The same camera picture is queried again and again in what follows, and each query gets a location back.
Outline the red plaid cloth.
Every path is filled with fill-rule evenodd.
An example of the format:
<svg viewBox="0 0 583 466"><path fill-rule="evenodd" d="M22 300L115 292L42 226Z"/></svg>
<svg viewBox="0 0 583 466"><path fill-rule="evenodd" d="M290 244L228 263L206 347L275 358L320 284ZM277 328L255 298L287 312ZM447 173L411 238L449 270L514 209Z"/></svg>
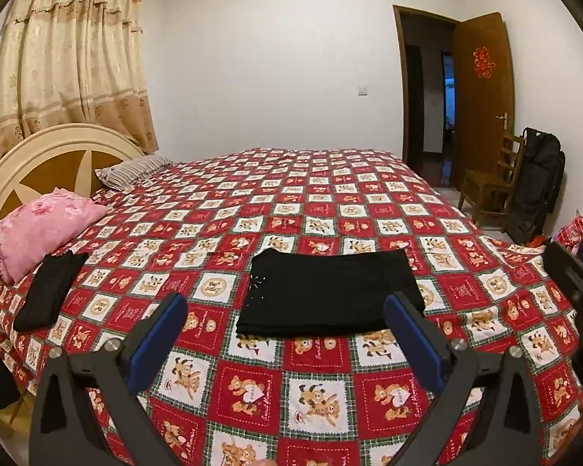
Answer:
<svg viewBox="0 0 583 466"><path fill-rule="evenodd" d="M552 240L576 256L580 244L583 242L583 215L576 212L573 219L555 233Z"/></svg>

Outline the red patterned bedspread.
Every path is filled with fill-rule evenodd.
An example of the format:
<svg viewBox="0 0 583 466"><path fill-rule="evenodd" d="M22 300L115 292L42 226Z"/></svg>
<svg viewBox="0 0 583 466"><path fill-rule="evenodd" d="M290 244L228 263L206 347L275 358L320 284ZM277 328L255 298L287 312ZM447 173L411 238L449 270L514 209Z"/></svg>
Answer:
<svg viewBox="0 0 583 466"><path fill-rule="evenodd" d="M176 291L188 314L140 402L184 465L385 465L432 403L383 323L404 284L449 339L518 347L542 457L573 434L576 313L542 251L484 236L378 150L246 150L101 190L69 241L87 261L56 323L14 327L32 280L0 279L0 357L37 387L52 348L122 338Z"/></svg>

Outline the striped grey pillow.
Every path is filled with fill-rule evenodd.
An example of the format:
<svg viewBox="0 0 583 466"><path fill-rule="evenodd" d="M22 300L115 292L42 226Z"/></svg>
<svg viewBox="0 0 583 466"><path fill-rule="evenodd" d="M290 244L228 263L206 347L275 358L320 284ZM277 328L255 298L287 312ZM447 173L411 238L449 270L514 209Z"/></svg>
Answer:
<svg viewBox="0 0 583 466"><path fill-rule="evenodd" d="M96 169L94 173L103 185L112 190L125 190L136 181L158 172L173 161L156 155L123 161L112 166Z"/></svg>

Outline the wooden chair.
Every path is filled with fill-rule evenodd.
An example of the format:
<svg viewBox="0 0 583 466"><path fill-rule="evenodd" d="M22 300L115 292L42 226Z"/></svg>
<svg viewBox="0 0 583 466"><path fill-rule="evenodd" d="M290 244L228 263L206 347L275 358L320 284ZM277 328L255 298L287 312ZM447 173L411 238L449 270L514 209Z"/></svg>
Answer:
<svg viewBox="0 0 583 466"><path fill-rule="evenodd" d="M499 158L494 172L467 169L464 174L457 208L472 206L472 222L483 219L504 219L510 211L516 181L524 158L525 139L503 133Z"/></svg>

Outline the pink pillow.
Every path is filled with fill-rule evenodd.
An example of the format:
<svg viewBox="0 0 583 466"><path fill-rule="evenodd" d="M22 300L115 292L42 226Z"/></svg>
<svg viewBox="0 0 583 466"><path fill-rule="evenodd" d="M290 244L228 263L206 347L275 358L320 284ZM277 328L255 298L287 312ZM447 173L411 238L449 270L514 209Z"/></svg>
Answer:
<svg viewBox="0 0 583 466"><path fill-rule="evenodd" d="M19 282L43 259L108 215L108 208L63 188L15 208L0 221L0 273Z"/></svg>

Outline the cream wooden headboard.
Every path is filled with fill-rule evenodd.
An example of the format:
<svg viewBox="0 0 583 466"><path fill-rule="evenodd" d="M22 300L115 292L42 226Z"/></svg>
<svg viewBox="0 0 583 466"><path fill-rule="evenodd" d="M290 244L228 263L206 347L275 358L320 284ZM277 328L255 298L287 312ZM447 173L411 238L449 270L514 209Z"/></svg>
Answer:
<svg viewBox="0 0 583 466"><path fill-rule="evenodd" d="M143 157L133 140L96 124L61 124L25 139L0 160L0 220L56 187L89 197L94 171Z"/></svg>

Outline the black folded garment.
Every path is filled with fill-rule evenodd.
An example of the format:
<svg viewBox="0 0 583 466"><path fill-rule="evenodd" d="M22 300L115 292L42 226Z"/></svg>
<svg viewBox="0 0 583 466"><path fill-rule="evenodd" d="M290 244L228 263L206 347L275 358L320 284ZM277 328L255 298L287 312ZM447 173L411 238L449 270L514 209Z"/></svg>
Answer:
<svg viewBox="0 0 583 466"><path fill-rule="evenodd" d="M71 250L59 256L46 256L28 289L24 306L14 319L13 329L31 332L56 324L68 292L88 257L87 252L74 254Z"/></svg>

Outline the black pants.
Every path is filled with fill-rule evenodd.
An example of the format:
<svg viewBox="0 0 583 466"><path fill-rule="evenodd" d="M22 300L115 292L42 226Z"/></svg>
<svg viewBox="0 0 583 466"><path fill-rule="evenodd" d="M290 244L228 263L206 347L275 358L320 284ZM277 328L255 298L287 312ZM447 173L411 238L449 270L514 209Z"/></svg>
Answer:
<svg viewBox="0 0 583 466"><path fill-rule="evenodd" d="M386 327L386 298L425 303L402 249L359 255L294 255L266 249L251 259L236 331L245 337L346 337Z"/></svg>

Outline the beige patterned curtain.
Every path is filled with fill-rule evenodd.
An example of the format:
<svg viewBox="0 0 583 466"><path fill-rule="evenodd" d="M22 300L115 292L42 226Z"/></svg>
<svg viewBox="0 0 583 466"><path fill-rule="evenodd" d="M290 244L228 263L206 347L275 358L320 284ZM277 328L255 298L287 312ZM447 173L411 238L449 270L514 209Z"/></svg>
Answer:
<svg viewBox="0 0 583 466"><path fill-rule="evenodd" d="M0 47L0 158L50 126L113 129L158 150L142 0L12 0Z"/></svg>

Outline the brown wooden door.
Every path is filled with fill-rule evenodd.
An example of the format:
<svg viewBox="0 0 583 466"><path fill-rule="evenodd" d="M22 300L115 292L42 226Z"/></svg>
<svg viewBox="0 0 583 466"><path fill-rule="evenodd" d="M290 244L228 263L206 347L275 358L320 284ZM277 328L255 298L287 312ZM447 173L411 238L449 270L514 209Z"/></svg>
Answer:
<svg viewBox="0 0 583 466"><path fill-rule="evenodd" d="M496 63L490 79L473 70L473 50L486 46ZM467 169L494 172L503 138L496 116L508 113L507 132L514 129L515 92L508 31L499 13L486 14L456 25L453 35L455 67L455 137L451 179L462 187Z"/></svg>

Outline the black bag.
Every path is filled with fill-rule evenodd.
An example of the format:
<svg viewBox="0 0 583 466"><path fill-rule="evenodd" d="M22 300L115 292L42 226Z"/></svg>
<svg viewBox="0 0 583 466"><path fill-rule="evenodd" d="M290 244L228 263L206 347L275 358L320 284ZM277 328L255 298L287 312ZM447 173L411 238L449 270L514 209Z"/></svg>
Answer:
<svg viewBox="0 0 583 466"><path fill-rule="evenodd" d="M553 134L526 127L522 136L524 155L504 228L516 244L527 245L554 212L566 155Z"/></svg>

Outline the red paper door decoration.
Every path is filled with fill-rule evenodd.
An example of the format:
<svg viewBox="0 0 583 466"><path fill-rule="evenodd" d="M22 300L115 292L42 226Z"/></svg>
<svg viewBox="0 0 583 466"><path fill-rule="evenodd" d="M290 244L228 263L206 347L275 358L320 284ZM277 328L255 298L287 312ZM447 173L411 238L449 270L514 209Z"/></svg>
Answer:
<svg viewBox="0 0 583 466"><path fill-rule="evenodd" d="M490 79L493 76L496 63L490 58L490 51L484 45L473 50L473 70L480 79Z"/></svg>

